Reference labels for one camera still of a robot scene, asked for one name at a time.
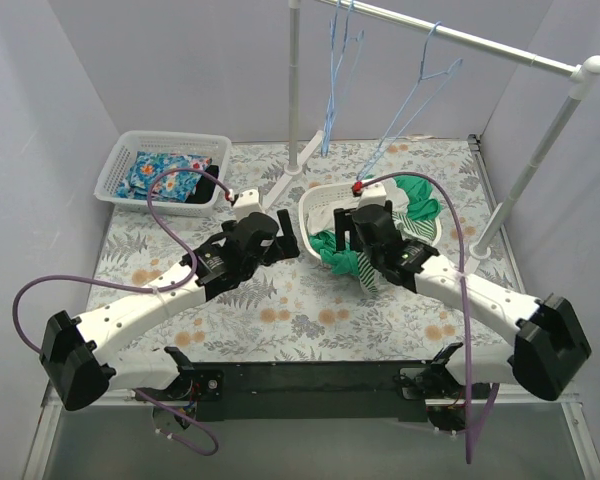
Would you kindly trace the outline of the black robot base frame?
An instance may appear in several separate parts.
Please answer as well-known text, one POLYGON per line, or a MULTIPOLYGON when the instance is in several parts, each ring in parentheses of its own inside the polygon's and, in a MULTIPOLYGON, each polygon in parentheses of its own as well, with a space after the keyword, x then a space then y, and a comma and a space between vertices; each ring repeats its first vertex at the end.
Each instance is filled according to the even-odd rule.
POLYGON ((447 431, 467 423, 465 389, 443 366, 451 345, 431 360, 193 363, 169 348, 179 376, 160 401, 185 402, 201 422, 226 420, 395 419, 447 431))

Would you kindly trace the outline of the green white striped tank top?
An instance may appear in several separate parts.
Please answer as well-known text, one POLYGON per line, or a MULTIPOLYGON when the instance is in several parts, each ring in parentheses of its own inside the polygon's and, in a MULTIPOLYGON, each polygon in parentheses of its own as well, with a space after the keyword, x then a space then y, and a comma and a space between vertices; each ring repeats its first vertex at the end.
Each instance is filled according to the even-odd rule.
MULTIPOLYGON (((413 220, 406 213, 393 212, 394 226, 403 239, 416 239, 429 245, 435 245, 441 232, 438 218, 428 220, 413 220)), ((371 296, 379 292, 380 275, 372 267, 364 252, 356 253, 358 260, 358 279, 363 291, 371 296)))

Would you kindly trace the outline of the green shirt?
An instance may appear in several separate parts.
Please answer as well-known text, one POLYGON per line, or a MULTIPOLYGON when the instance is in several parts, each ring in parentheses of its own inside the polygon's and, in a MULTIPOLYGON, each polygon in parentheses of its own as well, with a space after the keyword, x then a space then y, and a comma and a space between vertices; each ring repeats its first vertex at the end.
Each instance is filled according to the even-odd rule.
MULTIPOLYGON (((438 218, 441 206, 432 197, 433 187, 423 178, 415 176, 399 176, 394 180, 398 188, 409 198, 406 214, 413 220, 428 220, 438 218)), ((329 266, 336 275, 350 274, 358 278, 357 251, 351 251, 346 246, 343 251, 336 250, 335 233, 319 231, 310 237, 310 244, 318 251, 323 264, 329 266)))

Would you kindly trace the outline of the white perforated laundry basket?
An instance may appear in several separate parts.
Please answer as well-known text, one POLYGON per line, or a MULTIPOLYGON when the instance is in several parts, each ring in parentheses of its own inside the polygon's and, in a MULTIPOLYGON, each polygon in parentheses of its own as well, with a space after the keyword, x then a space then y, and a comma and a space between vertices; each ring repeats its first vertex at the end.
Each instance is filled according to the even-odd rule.
MULTIPOLYGON (((384 180, 381 183, 385 187, 387 200, 393 203, 393 212, 406 213, 409 205, 406 193, 396 186, 394 180, 384 180)), ((299 201, 301 238, 308 253, 317 261, 321 260, 321 256, 311 246, 310 237, 323 230, 334 233, 335 209, 356 207, 352 186, 351 182, 316 186, 306 191, 299 201)))

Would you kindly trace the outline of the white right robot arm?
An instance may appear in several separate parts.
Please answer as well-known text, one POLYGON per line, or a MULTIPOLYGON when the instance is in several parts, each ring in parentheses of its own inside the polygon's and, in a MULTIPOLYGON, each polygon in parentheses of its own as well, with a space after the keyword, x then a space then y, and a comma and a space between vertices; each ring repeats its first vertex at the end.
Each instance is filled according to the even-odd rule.
POLYGON ((337 249, 349 240, 389 283, 465 312, 504 340, 483 348, 453 343, 409 379, 409 387, 451 398, 475 383, 512 384, 555 401, 590 357, 591 347, 567 299, 551 295, 540 300, 462 274, 434 247, 403 237, 389 203, 339 208, 334 221, 337 249))

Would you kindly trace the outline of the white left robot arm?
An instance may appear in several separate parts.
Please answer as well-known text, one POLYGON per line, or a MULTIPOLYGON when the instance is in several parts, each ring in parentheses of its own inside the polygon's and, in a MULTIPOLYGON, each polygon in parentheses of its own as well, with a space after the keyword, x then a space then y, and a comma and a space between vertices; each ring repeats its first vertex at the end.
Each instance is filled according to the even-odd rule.
POLYGON ((40 362, 69 411, 114 390, 146 389, 170 400, 188 397, 199 381, 193 363, 176 347, 133 353, 127 346, 164 321, 199 307, 250 280, 261 266, 299 255, 287 211, 251 213, 182 257, 142 294, 70 317, 52 316, 40 362))

